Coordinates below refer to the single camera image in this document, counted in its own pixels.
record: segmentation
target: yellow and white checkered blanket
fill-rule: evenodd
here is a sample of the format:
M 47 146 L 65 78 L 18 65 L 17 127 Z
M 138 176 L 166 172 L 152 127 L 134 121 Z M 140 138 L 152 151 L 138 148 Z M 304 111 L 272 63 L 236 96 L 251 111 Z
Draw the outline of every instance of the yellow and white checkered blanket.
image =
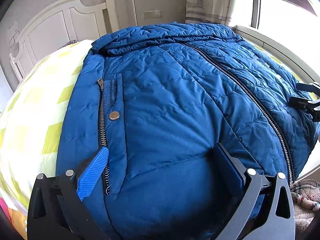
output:
M 63 119 L 92 42 L 68 45 L 37 63 L 0 116 L 0 197 L 24 215 L 37 174 L 55 176 Z

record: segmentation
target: zipper pull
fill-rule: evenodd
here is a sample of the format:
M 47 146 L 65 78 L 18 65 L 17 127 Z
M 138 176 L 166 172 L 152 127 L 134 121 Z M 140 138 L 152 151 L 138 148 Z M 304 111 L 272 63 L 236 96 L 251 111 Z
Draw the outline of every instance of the zipper pull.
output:
M 102 79 L 102 78 L 100 78 L 100 79 L 98 80 L 98 84 L 99 84 L 99 86 L 100 86 L 100 88 L 101 88 L 101 91 L 103 91 L 103 79 Z

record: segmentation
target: jacket pocket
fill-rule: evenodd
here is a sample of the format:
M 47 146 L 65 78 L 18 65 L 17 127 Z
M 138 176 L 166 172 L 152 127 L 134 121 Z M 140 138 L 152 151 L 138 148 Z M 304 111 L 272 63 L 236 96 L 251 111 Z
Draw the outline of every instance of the jacket pocket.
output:
M 98 83 L 102 90 L 98 124 L 99 145 L 109 149 L 109 162 L 101 175 L 103 193 L 117 194 L 127 168 L 122 75 L 107 74 Z

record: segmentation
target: pink object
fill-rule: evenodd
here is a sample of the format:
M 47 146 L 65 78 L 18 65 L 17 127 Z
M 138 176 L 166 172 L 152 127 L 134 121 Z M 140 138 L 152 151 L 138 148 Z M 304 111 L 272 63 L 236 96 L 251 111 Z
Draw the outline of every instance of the pink object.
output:
M 2 208 L 2 210 L 4 211 L 5 215 L 7 216 L 7 218 L 9 219 L 10 223 L 11 222 L 11 217 L 10 217 L 10 214 L 9 214 L 9 210 L 8 210 L 8 206 L 7 204 L 4 202 L 4 199 L 3 198 L 0 198 L 0 207 Z

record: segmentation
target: white wooden headboard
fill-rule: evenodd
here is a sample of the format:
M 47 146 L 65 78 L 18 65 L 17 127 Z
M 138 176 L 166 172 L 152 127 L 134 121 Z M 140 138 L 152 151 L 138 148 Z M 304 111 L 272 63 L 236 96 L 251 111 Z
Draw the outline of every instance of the white wooden headboard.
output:
M 108 19 L 103 11 L 108 9 Z M 106 22 L 112 32 L 119 30 L 114 0 L 84 6 L 80 0 L 59 0 L 38 13 L 24 27 L 16 43 L 19 52 L 10 54 L 10 63 L 19 81 L 45 56 L 72 40 L 96 40 L 105 35 Z

